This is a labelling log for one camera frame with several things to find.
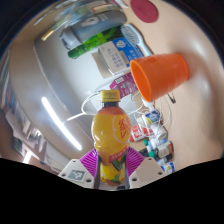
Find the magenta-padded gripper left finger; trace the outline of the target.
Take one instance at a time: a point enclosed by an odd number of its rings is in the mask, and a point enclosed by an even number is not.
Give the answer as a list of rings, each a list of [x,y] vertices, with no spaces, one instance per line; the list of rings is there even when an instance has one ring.
[[[72,159],[60,172],[59,177],[84,188],[98,189],[100,185],[100,160],[96,149],[80,159]]]

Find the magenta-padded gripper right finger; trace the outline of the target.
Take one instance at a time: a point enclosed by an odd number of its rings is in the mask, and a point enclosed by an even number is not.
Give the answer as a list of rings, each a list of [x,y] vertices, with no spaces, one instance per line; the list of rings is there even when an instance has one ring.
[[[125,161],[125,188],[140,188],[165,176],[165,172],[154,158],[144,157],[133,148],[129,148]]]

